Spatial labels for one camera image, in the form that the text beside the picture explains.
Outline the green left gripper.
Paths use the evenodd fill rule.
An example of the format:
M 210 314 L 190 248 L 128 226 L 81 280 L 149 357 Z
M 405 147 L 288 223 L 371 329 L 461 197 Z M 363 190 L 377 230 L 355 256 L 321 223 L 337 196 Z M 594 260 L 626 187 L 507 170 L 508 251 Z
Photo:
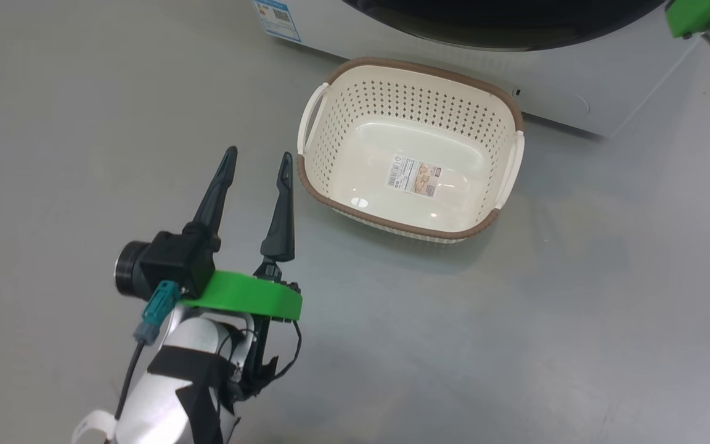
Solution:
M 229 146 L 192 219 L 192 227 L 202 229 L 212 247 L 221 246 L 219 228 L 222 211 L 228 189 L 234 182 L 237 157 L 237 147 Z M 285 263 L 295 258 L 293 157 L 289 152 L 282 155 L 276 186 L 279 196 L 270 228 L 260 245 L 260 253 L 268 260 Z M 216 270 L 204 289 L 185 276 L 179 281 L 179 286 L 187 290 L 181 303 L 188 307 L 287 321 L 298 321 L 301 316 L 303 298 L 299 290 L 256 276 Z

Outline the cream perforated laundry basket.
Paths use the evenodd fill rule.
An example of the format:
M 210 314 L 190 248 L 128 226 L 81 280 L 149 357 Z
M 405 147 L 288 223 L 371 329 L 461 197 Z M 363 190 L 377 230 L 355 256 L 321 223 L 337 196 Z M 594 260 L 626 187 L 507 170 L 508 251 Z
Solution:
M 524 155 L 510 94 L 443 68 L 382 58 L 343 63 L 308 99 L 299 180 L 332 210 L 394 235 L 457 244 L 507 203 Z M 402 155 L 443 168 L 434 199 L 386 185 Z

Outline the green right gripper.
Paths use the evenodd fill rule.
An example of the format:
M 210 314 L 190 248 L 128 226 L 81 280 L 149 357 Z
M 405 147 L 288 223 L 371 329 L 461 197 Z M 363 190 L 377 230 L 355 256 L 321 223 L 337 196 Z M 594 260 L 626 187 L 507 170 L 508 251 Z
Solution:
M 667 0 L 665 17 L 674 38 L 710 35 L 710 0 Z

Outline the blue white energy label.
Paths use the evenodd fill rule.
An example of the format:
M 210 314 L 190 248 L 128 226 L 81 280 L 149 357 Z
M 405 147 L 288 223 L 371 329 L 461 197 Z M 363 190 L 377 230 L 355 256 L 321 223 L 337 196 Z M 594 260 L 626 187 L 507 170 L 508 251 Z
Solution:
M 259 21 L 267 34 L 294 43 L 301 43 L 298 29 L 287 5 L 277 0 L 251 0 L 251 3 L 253 3 Z

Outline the dark round washing machine door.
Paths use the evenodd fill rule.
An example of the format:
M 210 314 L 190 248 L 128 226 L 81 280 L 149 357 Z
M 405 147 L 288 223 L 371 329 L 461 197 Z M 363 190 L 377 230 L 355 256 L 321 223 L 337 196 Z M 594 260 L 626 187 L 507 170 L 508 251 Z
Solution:
M 663 0 L 343 0 L 397 31 L 454 47 L 543 51 L 614 33 Z

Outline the basket product label sticker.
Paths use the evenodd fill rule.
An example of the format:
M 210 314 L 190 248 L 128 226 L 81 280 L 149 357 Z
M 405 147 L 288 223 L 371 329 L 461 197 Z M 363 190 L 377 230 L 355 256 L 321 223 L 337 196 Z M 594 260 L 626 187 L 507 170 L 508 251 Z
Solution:
M 434 199 L 443 168 L 402 155 L 394 155 L 386 185 L 403 193 Z

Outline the white front-load washing machine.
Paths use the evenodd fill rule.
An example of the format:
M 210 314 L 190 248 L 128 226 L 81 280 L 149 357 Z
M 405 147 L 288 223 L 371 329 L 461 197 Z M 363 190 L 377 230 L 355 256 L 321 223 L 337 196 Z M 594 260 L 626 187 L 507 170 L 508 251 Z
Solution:
M 405 60 L 479 78 L 530 113 L 605 137 L 615 135 L 694 47 L 671 36 L 664 2 L 614 33 L 543 51 L 479 50 L 408 35 L 343 0 L 277 0 L 300 45 L 344 59 Z

